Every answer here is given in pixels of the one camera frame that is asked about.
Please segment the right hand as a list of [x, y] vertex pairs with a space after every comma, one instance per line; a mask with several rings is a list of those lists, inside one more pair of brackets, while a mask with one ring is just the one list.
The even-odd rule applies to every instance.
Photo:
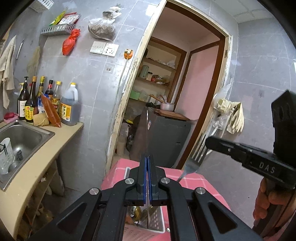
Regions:
[[267, 194], [267, 179], [263, 178], [260, 182], [257, 198], [255, 199], [255, 207], [253, 217], [255, 220], [264, 219], [267, 217], [267, 209], [271, 204], [286, 205], [291, 197], [291, 193], [279, 193], [271, 191]]

